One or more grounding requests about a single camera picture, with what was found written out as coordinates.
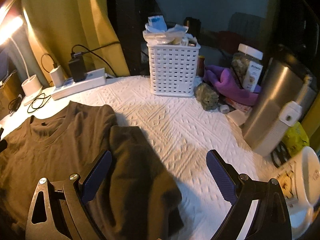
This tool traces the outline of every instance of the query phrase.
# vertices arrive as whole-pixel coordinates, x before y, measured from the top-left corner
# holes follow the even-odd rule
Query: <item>black power adapter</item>
[[[86,78],[86,68],[82,54],[71,54],[71,60],[68,62],[74,82],[82,81]]]

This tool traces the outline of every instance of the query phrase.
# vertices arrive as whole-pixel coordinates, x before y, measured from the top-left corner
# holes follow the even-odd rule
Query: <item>textured tablecloth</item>
[[[102,87],[59,100],[52,100],[34,115],[44,119],[63,109],[69,101],[90,106],[110,105],[119,125],[139,126],[161,161],[173,174],[182,193],[179,206],[184,228],[172,240],[210,240],[231,207],[226,202],[206,163],[205,156],[216,149],[238,173],[268,181],[275,169],[269,160],[251,151],[241,130],[217,110],[204,111],[195,97],[160,97],[150,93],[148,77],[108,79]],[[0,121],[3,136],[17,128],[27,117],[22,106]],[[254,201],[238,239],[244,239],[251,224]]]

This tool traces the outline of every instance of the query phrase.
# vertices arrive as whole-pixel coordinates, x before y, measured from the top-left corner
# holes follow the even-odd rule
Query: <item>power strip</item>
[[[51,93],[53,100],[57,100],[69,95],[103,86],[106,84],[105,69],[100,68],[90,71],[86,74],[86,78],[80,82],[74,82],[72,78],[65,80],[63,85],[59,88],[54,87]]]

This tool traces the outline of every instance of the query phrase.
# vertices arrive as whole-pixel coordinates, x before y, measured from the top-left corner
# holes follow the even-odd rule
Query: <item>white cylindrical holder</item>
[[[61,67],[57,67],[51,70],[50,77],[56,88],[61,87],[65,81]]]
[[[42,85],[39,82],[39,79],[37,75],[33,75],[26,79],[22,85],[21,85],[26,97],[33,95],[34,93],[38,92],[41,88]]]

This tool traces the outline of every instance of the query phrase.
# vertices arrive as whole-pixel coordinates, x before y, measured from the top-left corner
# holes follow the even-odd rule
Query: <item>mug handle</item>
[[[291,227],[292,239],[299,238],[310,226],[313,219],[313,207],[309,207],[303,222],[297,228]]]

